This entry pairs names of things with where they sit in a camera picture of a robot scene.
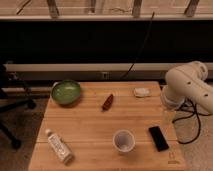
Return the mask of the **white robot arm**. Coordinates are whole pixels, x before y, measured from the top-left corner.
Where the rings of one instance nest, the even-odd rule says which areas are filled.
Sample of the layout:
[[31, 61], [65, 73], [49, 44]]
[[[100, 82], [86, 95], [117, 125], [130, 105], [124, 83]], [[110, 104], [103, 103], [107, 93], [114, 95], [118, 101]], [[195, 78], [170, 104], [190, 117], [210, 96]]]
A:
[[189, 99], [213, 114], [213, 87], [205, 80], [207, 66], [200, 61], [171, 68], [165, 74], [166, 85], [161, 91], [161, 102], [167, 110], [178, 109]]

